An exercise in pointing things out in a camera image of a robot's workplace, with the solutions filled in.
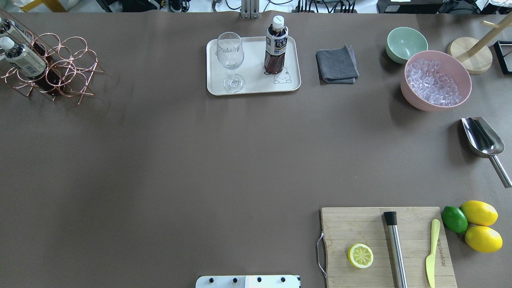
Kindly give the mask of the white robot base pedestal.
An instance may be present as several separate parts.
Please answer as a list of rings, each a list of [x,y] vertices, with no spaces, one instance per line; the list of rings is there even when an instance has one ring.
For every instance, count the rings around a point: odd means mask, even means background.
[[[300,288],[300,276],[296,275],[227,275],[201,276],[196,288]]]

